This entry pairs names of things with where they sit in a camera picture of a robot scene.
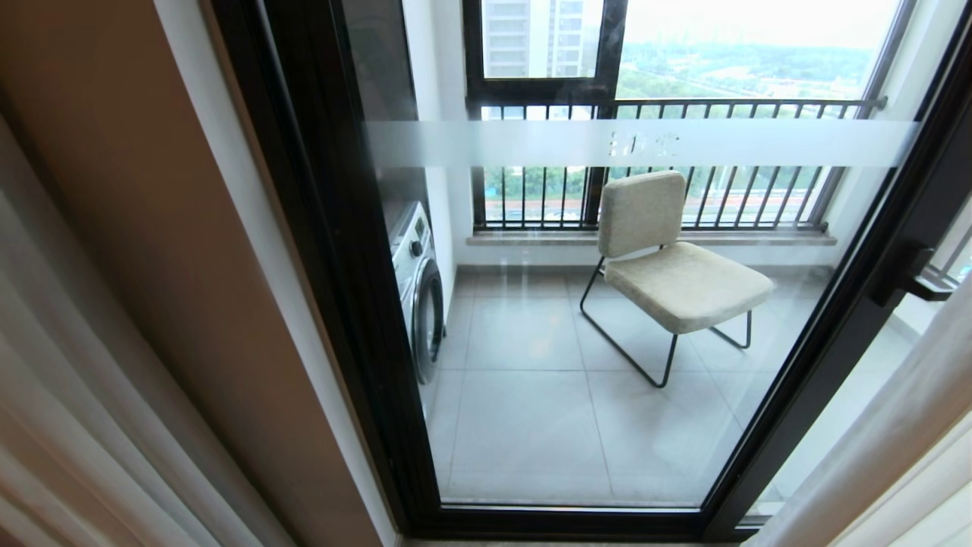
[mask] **washing machine door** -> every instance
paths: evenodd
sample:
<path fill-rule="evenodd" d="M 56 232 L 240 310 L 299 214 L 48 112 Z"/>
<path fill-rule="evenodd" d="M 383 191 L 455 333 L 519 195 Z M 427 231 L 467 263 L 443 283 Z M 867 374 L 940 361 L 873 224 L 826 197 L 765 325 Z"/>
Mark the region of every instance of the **washing machine door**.
<path fill-rule="evenodd" d="M 428 258 L 419 267 L 412 304 L 412 354 L 419 383 L 435 376 L 438 347 L 442 342 L 442 277 L 435 260 Z"/>

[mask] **beige wall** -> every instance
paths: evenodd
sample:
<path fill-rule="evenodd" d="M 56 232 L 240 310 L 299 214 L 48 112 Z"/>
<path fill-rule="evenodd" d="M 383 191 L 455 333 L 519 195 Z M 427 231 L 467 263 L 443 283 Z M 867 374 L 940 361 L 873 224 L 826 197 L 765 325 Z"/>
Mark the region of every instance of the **beige wall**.
<path fill-rule="evenodd" d="M 0 547 L 23 547 L 23 544 L 14 539 L 6 530 L 0 528 Z"/>
<path fill-rule="evenodd" d="M 285 526 L 307 545 L 377 545 L 152 2 L 3 2 L 0 94 L 92 258 Z"/>

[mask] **balcony railing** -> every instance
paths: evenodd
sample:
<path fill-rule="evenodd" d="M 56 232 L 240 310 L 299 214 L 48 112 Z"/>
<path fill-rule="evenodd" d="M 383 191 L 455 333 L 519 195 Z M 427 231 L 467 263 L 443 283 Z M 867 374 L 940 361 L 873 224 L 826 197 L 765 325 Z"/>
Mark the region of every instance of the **balcony railing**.
<path fill-rule="evenodd" d="M 484 120 L 867 118 L 882 100 L 624 99 L 603 105 L 484 106 Z M 822 230 L 843 176 L 828 165 L 508 166 L 473 170 L 477 230 L 596 230 L 610 179 L 661 169 L 688 181 L 686 230 Z"/>

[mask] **door handle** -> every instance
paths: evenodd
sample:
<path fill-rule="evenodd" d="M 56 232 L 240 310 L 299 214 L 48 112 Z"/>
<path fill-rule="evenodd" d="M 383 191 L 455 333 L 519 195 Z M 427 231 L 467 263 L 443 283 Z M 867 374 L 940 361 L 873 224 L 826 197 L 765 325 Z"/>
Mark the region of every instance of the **door handle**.
<path fill-rule="evenodd" d="M 930 283 L 921 272 L 935 255 L 935 249 L 923 245 L 909 245 L 891 263 L 890 273 L 878 281 L 871 299 L 882 308 L 894 308 L 905 293 L 928 302 L 943 302 L 954 292 Z"/>

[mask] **sky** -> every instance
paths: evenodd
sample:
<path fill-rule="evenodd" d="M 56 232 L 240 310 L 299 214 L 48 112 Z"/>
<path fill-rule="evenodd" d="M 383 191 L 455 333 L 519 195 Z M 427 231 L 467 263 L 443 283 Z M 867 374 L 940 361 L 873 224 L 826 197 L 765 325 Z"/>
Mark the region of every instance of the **sky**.
<path fill-rule="evenodd" d="M 628 0 L 626 43 L 729 42 L 878 49 L 897 0 Z"/>

